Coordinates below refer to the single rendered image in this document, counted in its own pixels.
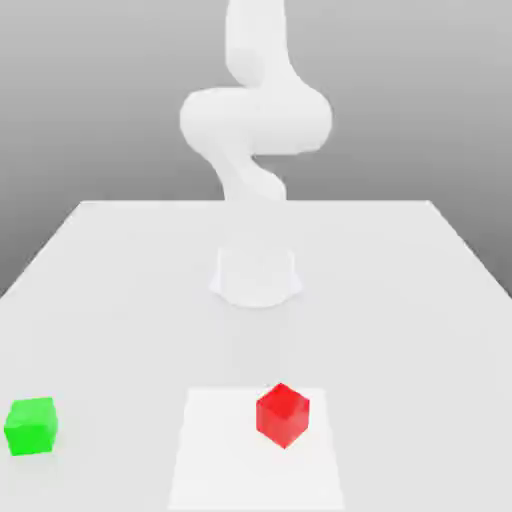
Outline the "small red cube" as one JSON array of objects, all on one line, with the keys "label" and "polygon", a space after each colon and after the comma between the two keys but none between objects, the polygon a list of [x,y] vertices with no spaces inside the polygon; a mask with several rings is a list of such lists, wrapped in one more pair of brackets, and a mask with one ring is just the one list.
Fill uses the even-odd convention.
[{"label": "small red cube", "polygon": [[283,449],[308,429],[309,418],[310,399],[284,383],[256,401],[256,430]]}]

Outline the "small green cube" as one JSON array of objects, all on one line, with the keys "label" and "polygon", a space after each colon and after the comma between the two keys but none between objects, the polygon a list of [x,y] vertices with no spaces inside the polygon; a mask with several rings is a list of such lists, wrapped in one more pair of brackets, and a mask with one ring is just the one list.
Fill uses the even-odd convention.
[{"label": "small green cube", "polygon": [[58,425],[52,397],[14,400],[4,423],[10,454],[22,456],[50,453]]}]

